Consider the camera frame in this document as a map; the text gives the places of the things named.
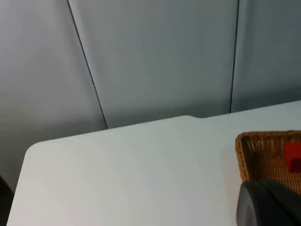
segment white table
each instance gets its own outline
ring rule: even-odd
[[[234,226],[235,137],[301,129],[301,101],[37,143],[8,226]]]

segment gray wall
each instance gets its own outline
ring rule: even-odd
[[[301,1],[240,0],[232,110],[301,99]]]
[[[0,17],[0,174],[14,190],[30,145],[105,124],[67,2],[2,0]]]
[[[237,0],[70,0],[109,128],[230,108]]]

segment woven basket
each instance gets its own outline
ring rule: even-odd
[[[301,194],[301,173],[288,172],[283,158],[288,142],[301,142],[301,131],[240,134],[235,149],[242,180],[274,179]]]

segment red block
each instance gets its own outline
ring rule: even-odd
[[[301,142],[286,143],[284,159],[290,172],[301,172]]]

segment black object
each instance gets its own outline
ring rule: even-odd
[[[237,226],[301,226],[301,196],[275,180],[241,185]]]
[[[0,226],[5,226],[13,202],[14,193],[0,176]]]

